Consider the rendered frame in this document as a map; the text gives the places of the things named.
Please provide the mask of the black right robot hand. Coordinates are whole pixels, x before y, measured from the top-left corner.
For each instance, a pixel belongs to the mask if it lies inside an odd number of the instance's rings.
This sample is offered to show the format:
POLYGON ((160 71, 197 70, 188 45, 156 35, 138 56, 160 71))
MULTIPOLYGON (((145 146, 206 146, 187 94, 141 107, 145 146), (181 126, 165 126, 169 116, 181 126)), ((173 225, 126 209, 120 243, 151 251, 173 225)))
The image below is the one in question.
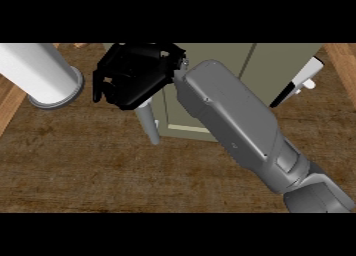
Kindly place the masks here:
POLYGON ((173 43, 114 43, 92 71, 92 102, 134 110, 172 83, 185 50, 173 43))

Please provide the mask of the olive green cabinet door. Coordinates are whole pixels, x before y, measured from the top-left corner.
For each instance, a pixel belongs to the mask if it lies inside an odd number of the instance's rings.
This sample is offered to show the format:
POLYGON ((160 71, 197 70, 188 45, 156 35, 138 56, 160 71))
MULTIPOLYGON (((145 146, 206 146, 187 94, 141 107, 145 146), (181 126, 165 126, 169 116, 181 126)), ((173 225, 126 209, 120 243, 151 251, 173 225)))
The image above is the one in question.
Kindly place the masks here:
MULTIPOLYGON (((235 76, 240 76, 252 43, 178 43, 185 50, 188 60, 187 69, 191 69, 201 61, 213 59, 219 61, 235 76)), ((176 100, 176 90, 168 84, 151 96, 151 112, 157 122, 159 139, 162 136, 215 141, 209 131, 193 118, 176 100)))

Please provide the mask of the white cylinder with grey rim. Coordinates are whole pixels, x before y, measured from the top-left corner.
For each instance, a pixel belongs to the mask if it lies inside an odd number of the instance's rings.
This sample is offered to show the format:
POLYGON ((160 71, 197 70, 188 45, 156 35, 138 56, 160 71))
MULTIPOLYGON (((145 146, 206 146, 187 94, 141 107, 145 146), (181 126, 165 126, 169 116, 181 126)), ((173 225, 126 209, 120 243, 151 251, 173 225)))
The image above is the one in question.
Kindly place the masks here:
POLYGON ((43 110, 69 105, 83 89, 82 73, 51 43, 0 43, 0 73, 43 110))

